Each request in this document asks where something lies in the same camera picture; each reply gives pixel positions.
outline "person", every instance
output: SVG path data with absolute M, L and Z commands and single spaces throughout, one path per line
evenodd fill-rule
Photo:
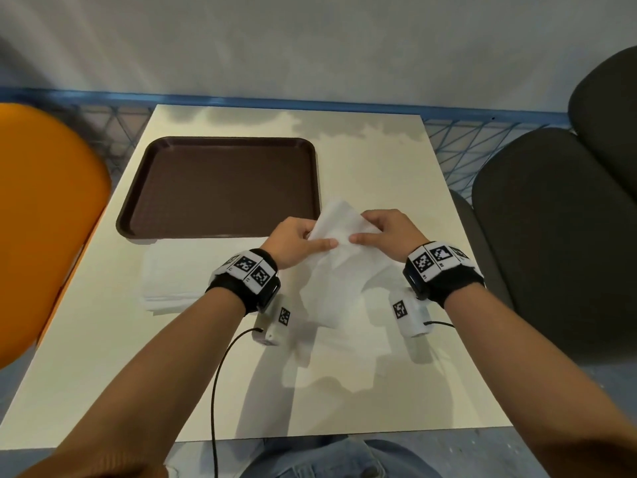
M 354 234 L 404 263 L 429 242 L 396 209 L 365 211 L 381 230 Z M 306 239 L 314 221 L 288 218 L 261 247 L 280 270 L 336 247 Z M 553 478 L 637 476 L 637 430 L 577 365 L 479 283 L 443 302 L 467 351 L 524 442 Z M 159 332 L 107 386 L 30 477 L 165 477 L 164 459 L 210 383 L 245 314 L 235 293 L 212 288 Z M 396 444 L 352 437 L 272 440 L 252 477 L 439 477 Z

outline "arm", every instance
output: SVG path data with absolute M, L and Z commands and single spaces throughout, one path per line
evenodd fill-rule
M 428 239 L 398 210 L 366 211 L 383 232 L 355 234 L 405 262 Z M 635 476 L 637 430 L 555 345 L 477 283 L 445 310 L 476 367 L 524 442 L 554 477 Z
M 314 223 L 288 218 L 261 248 L 279 270 L 334 248 L 336 240 L 305 240 Z M 208 291 L 122 369 L 56 453 L 87 447 L 116 449 L 162 464 L 244 313 L 243 302 L 229 290 Z

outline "person's left hand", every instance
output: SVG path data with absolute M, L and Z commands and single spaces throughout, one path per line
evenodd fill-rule
M 291 266 L 298 265 L 308 256 L 326 252 L 338 246 L 338 241 L 334 238 L 323 240 L 306 240 L 307 235 L 316 222 L 303 218 L 286 218 L 279 223 L 275 231 L 261 245 L 261 249 L 266 250 L 275 259 L 279 270 L 285 270 Z

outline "gray wall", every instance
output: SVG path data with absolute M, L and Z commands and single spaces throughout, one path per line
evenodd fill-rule
M 0 85 L 560 111 L 637 0 L 0 0 Z

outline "cable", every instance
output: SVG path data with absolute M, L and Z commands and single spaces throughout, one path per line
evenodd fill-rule
M 246 331 L 241 332 L 235 339 L 230 343 L 226 352 L 224 352 L 224 356 L 221 358 L 219 362 L 219 367 L 217 367 L 217 374 L 215 375 L 215 381 L 212 384 L 212 399 L 210 400 L 210 434 L 212 440 L 212 456 L 215 459 L 215 478 L 219 478 L 219 464 L 217 463 L 217 441 L 215 440 L 215 392 L 217 390 L 217 379 L 219 378 L 219 373 L 221 372 L 221 364 L 224 363 L 228 352 L 235 345 L 235 342 L 239 340 L 240 337 L 243 337 L 247 333 L 252 331 L 263 332 L 263 329 L 259 329 L 255 327 L 254 329 L 248 329 Z
M 454 329 L 456 328 L 453 324 L 450 324 L 449 322 L 441 322 L 441 321 L 428 321 L 428 322 L 425 322 L 425 325 L 431 325 L 431 324 L 446 325 L 447 327 L 453 327 Z

